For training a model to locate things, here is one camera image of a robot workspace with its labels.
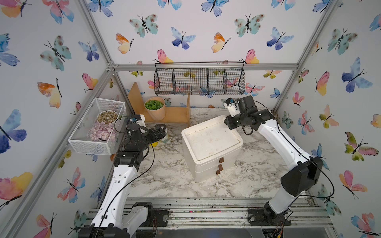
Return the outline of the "white plastic drawer cabinet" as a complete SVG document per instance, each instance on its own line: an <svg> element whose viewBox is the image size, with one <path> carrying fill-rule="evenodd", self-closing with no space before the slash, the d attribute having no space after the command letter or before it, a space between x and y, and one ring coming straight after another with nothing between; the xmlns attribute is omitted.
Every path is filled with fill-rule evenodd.
<svg viewBox="0 0 381 238"><path fill-rule="evenodd" d="M218 154L224 150L242 148L244 141L236 129L230 130L224 123L226 116L218 116L182 130L184 158L193 157L198 161ZM225 171L219 168L208 169L201 173L190 172L196 182L202 182Z"/></svg>

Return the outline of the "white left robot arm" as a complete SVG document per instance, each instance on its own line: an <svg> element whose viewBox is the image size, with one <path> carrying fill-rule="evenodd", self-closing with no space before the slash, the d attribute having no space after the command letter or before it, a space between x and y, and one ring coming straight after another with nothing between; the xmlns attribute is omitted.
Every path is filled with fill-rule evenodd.
<svg viewBox="0 0 381 238"><path fill-rule="evenodd" d="M154 223L154 212L150 202L137 202L128 215L123 210L131 184L141 177L138 174L142 161L153 144L166 136L165 124L148 129L139 124L126 126L124 141L121 142L114 159L113 176L102 205L90 226L81 228L80 238L131 238L141 225Z"/></svg>

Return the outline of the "white top drawer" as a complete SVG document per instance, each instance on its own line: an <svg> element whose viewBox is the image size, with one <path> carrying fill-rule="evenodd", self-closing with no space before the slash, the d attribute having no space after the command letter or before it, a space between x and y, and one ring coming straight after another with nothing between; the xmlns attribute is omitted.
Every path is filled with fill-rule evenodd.
<svg viewBox="0 0 381 238"><path fill-rule="evenodd" d="M201 161L198 161L191 156L186 158L186 163L193 172L197 173L201 173L211 168L217 170L219 165L222 165L222 168L225 170L231 168L235 164L240 151L241 148L224 150Z"/></svg>

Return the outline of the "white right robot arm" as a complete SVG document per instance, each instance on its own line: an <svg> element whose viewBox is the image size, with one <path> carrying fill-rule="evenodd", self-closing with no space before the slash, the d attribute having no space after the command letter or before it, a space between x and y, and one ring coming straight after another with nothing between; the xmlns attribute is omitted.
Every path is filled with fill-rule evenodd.
<svg viewBox="0 0 381 238"><path fill-rule="evenodd" d="M253 97L228 98L224 107L230 113L224 121L230 130L250 127L258 132L275 148L289 169L281 177L281 187L276 195L263 208L249 210L249 223L252 226L289 226L291 223L285 215L298 197L318 182L322 158L312 157L298 146L281 129L271 111L257 108Z"/></svg>

